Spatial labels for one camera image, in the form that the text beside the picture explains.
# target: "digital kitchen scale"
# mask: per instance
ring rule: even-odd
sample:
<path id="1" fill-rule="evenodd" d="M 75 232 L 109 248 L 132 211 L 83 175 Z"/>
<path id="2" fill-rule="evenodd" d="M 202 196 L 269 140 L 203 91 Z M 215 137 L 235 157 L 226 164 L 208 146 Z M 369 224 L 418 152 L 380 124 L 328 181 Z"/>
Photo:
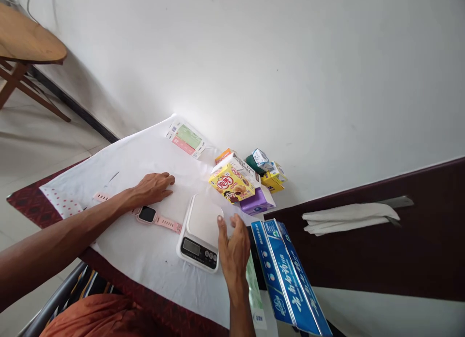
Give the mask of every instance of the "digital kitchen scale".
<path id="1" fill-rule="evenodd" d="M 223 210 L 202 194 L 192 197 L 176 246 L 180 258 L 209 273 L 219 266 L 217 217 Z"/>

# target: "blue aluminum foil box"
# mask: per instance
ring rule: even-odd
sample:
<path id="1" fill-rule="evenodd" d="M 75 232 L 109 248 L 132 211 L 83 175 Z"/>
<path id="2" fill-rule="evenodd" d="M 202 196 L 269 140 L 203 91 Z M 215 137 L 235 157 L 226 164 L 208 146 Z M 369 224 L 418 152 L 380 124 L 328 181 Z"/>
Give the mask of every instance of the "blue aluminum foil box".
<path id="1" fill-rule="evenodd" d="M 275 318 L 317 336 L 332 336 L 307 275 L 281 222 L 253 222 Z"/>

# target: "pink smartwatch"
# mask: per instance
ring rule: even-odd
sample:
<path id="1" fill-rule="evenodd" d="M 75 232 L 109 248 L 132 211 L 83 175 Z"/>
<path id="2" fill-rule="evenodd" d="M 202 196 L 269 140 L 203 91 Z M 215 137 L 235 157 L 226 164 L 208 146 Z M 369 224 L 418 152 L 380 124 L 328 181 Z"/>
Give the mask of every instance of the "pink smartwatch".
<path id="1" fill-rule="evenodd" d="M 93 198 L 99 202 L 104 202 L 110 199 L 111 196 L 104 193 L 96 193 L 93 196 Z M 181 233 L 181 229 L 183 227 L 182 224 L 169 220 L 168 218 L 159 216 L 156 210 L 152 207 L 142 206 L 141 208 L 132 210 L 131 213 L 135 215 L 136 220 L 141 223 L 161 225 L 165 228 L 172 230 L 176 234 Z"/>

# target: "white tablecloth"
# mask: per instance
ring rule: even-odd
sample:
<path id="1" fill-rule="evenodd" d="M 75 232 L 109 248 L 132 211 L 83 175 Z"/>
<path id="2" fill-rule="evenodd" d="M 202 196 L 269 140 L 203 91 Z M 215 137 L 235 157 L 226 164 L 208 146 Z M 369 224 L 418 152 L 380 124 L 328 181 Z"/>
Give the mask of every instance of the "white tablecloth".
<path id="1" fill-rule="evenodd" d="M 182 223 L 192 195 L 206 193 L 223 209 L 227 219 L 237 212 L 247 225 L 256 220 L 209 186 L 219 149 L 206 140 L 207 148 L 196 160 L 165 137 L 176 118 L 179 119 L 174 114 L 119 140 L 42 186 L 42 191 L 62 213 L 63 200 L 73 200 L 77 208 L 92 207 L 97 204 L 93 200 L 96 192 L 113 196 L 135 186 L 148 173 L 166 171 L 176 177 L 176 183 L 171 187 L 173 195 L 156 205 L 159 214 Z M 211 226 L 217 226 L 216 220 L 211 220 Z M 228 224 L 228 233 L 232 234 L 232 230 Z M 166 228 L 141 224 L 134 216 L 125 214 L 92 247 L 132 280 L 229 328 L 229 297 L 222 271 L 209 274 L 180 259 L 175 250 L 178 239 L 178 234 Z M 267 314 L 267 323 L 276 328 L 274 321 L 268 322 L 271 318 Z"/>

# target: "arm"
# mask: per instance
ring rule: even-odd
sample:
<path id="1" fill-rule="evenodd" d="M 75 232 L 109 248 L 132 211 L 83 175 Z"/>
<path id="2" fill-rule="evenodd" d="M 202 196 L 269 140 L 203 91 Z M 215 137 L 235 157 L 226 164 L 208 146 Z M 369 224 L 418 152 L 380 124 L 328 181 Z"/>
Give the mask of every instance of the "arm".
<path id="1" fill-rule="evenodd" d="M 230 336 L 254 337 L 255 329 L 253 328 L 246 280 L 250 240 L 247 228 L 237 213 L 231 217 L 231 223 L 235 229 L 232 237 L 228 239 L 226 223 L 223 217 L 218 216 L 219 258 L 230 299 Z"/>
<path id="2" fill-rule="evenodd" d="M 66 268 L 120 216 L 171 195 L 170 184 L 168 172 L 146 175 L 136 187 L 0 252 L 0 313 Z"/>

